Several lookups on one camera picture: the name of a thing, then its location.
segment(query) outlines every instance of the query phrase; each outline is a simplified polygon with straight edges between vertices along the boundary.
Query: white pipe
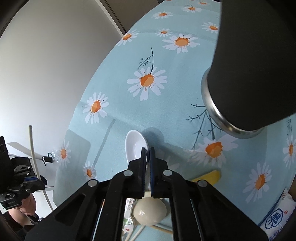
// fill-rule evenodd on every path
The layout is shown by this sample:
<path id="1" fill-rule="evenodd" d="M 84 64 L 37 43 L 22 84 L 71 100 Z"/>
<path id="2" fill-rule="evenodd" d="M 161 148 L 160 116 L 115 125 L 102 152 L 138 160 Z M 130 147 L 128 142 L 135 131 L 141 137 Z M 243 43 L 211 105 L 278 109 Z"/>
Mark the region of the white pipe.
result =
<path id="1" fill-rule="evenodd" d="M 133 232 L 128 233 L 128 235 L 126 236 L 124 241 L 129 241 L 132 234 L 133 234 Z"/>
<path id="2" fill-rule="evenodd" d="M 39 171 L 38 171 L 38 167 L 37 167 L 37 163 L 36 163 L 36 159 L 35 159 L 35 152 L 34 152 L 34 145 L 33 145 L 33 132 L 32 132 L 32 126 L 29 126 L 29 138 L 30 138 L 30 147 L 31 147 L 31 156 L 32 156 L 32 161 L 31 161 L 31 165 L 34 169 L 34 172 L 37 176 L 37 178 L 41 181 L 41 177 L 40 177 L 40 174 L 39 174 Z M 50 203 L 50 200 L 48 198 L 48 195 L 46 193 L 45 190 L 42 190 L 44 196 L 45 196 L 45 199 L 50 207 L 50 209 L 53 211 L 53 207 L 52 207 L 52 204 Z"/>
<path id="3" fill-rule="evenodd" d="M 140 229 L 135 233 L 135 235 L 130 239 L 130 241 L 135 241 L 135 239 L 139 236 L 139 234 L 142 232 L 143 228 L 145 228 L 145 225 L 142 225 Z"/>

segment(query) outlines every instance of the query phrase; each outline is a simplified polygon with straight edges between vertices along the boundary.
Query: wall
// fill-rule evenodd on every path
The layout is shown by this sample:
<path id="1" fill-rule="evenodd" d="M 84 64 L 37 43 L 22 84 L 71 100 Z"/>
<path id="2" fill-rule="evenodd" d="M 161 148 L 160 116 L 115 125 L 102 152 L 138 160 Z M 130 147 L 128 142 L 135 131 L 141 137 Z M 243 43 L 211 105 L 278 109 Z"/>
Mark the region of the wall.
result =
<path id="1" fill-rule="evenodd" d="M 46 193 L 48 195 L 49 201 L 50 201 L 53 209 L 56 209 L 57 207 L 52 200 L 53 191 L 46 191 Z M 35 192 L 35 193 L 33 193 L 33 196 L 35 197 L 35 201 L 36 201 L 36 213 L 38 214 L 38 216 L 40 218 L 45 218 L 52 211 L 45 199 L 43 192 L 42 191 Z"/>
<path id="2" fill-rule="evenodd" d="M 128 31 L 141 17 L 158 5 L 157 0 L 97 0 L 110 11 L 110 8 Z"/>
<path id="3" fill-rule="evenodd" d="M 58 149 L 90 78 L 119 39 L 95 0 L 30 0 L 0 38 L 6 143 L 29 148 L 32 125 L 36 153 Z"/>

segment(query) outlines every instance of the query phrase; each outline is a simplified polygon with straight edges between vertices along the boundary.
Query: stainless steel rim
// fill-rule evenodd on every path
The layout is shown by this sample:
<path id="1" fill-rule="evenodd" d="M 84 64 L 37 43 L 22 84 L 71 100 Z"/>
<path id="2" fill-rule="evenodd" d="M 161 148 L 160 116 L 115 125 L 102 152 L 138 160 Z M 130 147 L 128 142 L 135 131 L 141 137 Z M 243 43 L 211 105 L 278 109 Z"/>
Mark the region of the stainless steel rim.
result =
<path id="1" fill-rule="evenodd" d="M 202 92 L 202 100 L 204 102 L 204 105 L 209 113 L 209 115 L 213 118 L 213 120 L 216 122 L 216 124 L 227 134 L 240 139 L 248 139 L 252 138 L 254 136 L 257 136 L 262 130 L 254 130 L 254 131 L 245 131 L 240 128 L 235 127 L 231 123 L 226 120 L 222 114 L 219 112 L 217 107 L 215 106 L 212 97 L 209 92 L 208 84 L 207 84 L 207 75 L 210 71 L 210 68 L 208 68 L 203 77 L 202 77 L 202 83 L 201 83 L 201 92 Z"/>

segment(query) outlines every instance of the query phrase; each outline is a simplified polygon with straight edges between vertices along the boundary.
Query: white package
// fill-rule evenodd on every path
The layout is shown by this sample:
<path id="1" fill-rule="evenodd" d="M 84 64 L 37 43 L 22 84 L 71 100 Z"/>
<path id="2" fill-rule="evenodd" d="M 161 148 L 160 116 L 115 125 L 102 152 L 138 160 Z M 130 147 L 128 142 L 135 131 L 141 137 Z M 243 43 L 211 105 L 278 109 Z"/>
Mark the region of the white package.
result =
<path id="1" fill-rule="evenodd" d="M 273 240 L 283 229 L 296 206 L 291 195 L 285 188 L 273 212 L 263 221 L 260 228 L 267 234 L 269 241 Z"/>

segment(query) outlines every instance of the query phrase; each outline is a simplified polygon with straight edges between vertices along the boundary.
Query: white daisy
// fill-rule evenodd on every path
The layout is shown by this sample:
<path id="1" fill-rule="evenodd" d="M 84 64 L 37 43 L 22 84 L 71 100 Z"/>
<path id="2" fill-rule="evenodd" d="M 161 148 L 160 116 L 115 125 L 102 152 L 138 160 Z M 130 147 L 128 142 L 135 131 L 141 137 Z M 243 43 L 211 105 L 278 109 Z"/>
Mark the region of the white daisy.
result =
<path id="1" fill-rule="evenodd" d="M 167 37 L 170 35 L 170 29 L 167 28 L 167 29 L 162 29 L 162 30 L 158 30 L 155 34 L 157 34 L 157 36 L 159 37 Z"/>
<path id="2" fill-rule="evenodd" d="M 158 12 L 156 14 L 153 14 L 152 18 L 159 19 L 159 18 L 168 18 L 171 16 L 173 16 L 172 12 Z"/>
<path id="3" fill-rule="evenodd" d="M 201 0 L 198 2 L 198 4 L 203 5 L 203 6 L 209 5 L 209 3 L 206 2 L 206 0 Z"/>
<path id="4" fill-rule="evenodd" d="M 200 45 L 198 43 L 193 42 L 193 40 L 198 39 L 196 37 L 192 37 L 191 34 L 183 35 L 179 34 L 179 37 L 173 35 L 170 37 L 170 40 L 163 39 L 163 42 L 170 43 L 168 45 L 163 46 L 165 49 L 169 50 L 177 50 L 177 53 L 180 53 L 181 50 L 183 53 L 187 53 L 187 47 L 190 46 L 191 48 Z"/>
<path id="5" fill-rule="evenodd" d="M 160 70 L 154 73 L 156 67 L 153 67 L 153 70 L 150 71 L 150 67 L 147 68 L 145 71 L 142 68 L 140 72 L 136 71 L 135 76 L 137 79 L 128 79 L 128 84 L 133 85 L 132 87 L 128 88 L 128 91 L 133 93 L 133 97 L 137 96 L 140 90 L 142 89 L 142 93 L 140 96 L 140 101 L 148 99 L 148 89 L 151 89 L 156 95 L 160 95 L 160 89 L 164 89 L 162 84 L 167 83 L 167 76 L 160 76 L 165 72 L 165 70 Z"/>
<path id="6" fill-rule="evenodd" d="M 88 161 L 87 164 L 83 167 L 84 175 L 86 176 L 86 180 L 95 179 L 96 178 L 96 169 L 90 165 Z"/>
<path id="7" fill-rule="evenodd" d="M 87 116 L 85 117 L 86 123 L 89 122 L 90 117 L 91 124 L 93 124 L 93 122 L 99 123 L 98 113 L 103 118 L 107 116 L 106 111 L 103 110 L 103 108 L 109 105 L 109 102 L 106 102 L 107 99 L 108 97 L 105 97 L 105 94 L 102 94 L 102 92 L 98 94 L 98 97 L 96 96 L 96 93 L 94 93 L 94 98 L 89 98 L 87 101 L 88 104 L 85 106 L 86 108 L 82 111 L 82 113 L 88 112 Z"/>
<path id="8" fill-rule="evenodd" d="M 296 152 L 295 144 L 296 144 L 296 139 L 292 142 L 292 138 L 291 138 L 291 141 L 289 141 L 289 138 L 287 138 L 288 147 L 283 148 L 283 153 L 287 154 L 284 158 L 284 162 L 286 163 L 286 167 L 289 166 L 289 169 L 290 169 L 291 163 L 294 163 L 295 152 Z"/>
<path id="9" fill-rule="evenodd" d="M 71 150 L 68 149 L 69 143 L 70 143 L 70 141 L 68 141 L 67 144 L 65 145 L 65 140 L 64 140 L 61 150 L 60 150 L 60 153 L 59 153 L 59 157 L 58 157 L 59 164 L 62 168 L 67 167 L 67 163 L 70 162 L 69 158 L 71 158 L 71 156 L 69 153 L 71 153 Z"/>
<path id="10" fill-rule="evenodd" d="M 203 26 L 204 28 L 202 29 L 206 29 L 206 31 L 211 31 L 211 33 L 215 32 L 216 34 L 218 33 L 219 26 L 216 26 L 216 24 L 209 22 L 204 23 L 201 26 Z"/>
<path id="11" fill-rule="evenodd" d="M 257 163 L 257 172 L 252 169 L 252 173 L 249 175 L 250 181 L 246 182 L 247 187 L 242 190 L 243 193 L 251 191 L 249 196 L 246 199 L 246 202 L 249 203 L 254 197 L 253 201 L 262 197 L 262 189 L 267 192 L 269 190 L 269 186 L 266 184 L 271 179 L 271 169 L 269 169 L 269 165 L 266 166 L 266 162 L 263 164 L 261 169 L 260 163 Z"/>
<path id="12" fill-rule="evenodd" d="M 157 156 L 157 158 L 165 160 L 167 162 L 168 169 L 170 169 L 172 171 L 176 171 L 176 169 L 178 169 L 180 167 L 180 163 L 171 164 L 170 163 L 170 156 L 165 158 L 165 152 L 161 149 L 157 150 L 155 155 Z"/>
<path id="13" fill-rule="evenodd" d="M 193 7 L 191 5 L 187 7 L 183 7 L 182 10 L 185 12 L 201 12 L 202 11 L 201 8 Z"/>
<path id="14" fill-rule="evenodd" d="M 131 32 L 131 30 L 129 30 L 120 40 L 119 42 L 116 44 L 118 46 L 120 46 L 122 43 L 123 45 L 126 44 L 127 41 L 131 42 L 131 39 L 134 39 L 137 37 L 139 33 L 136 32 L 136 29 L 134 31 Z"/>
<path id="15" fill-rule="evenodd" d="M 218 140 L 209 140 L 204 138 L 204 144 L 198 144 L 199 148 L 195 151 L 191 151 L 191 157 L 188 161 L 198 162 L 198 164 L 204 163 L 204 166 L 211 163 L 212 166 L 218 163 L 218 167 L 222 167 L 222 163 L 226 163 L 226 158 L 223 154 L 224 151 L 230 151 L 233 148 L 237 148 L 238 144 L 232 143 L 237 138 L 228 134 L 222 136 Z"/>

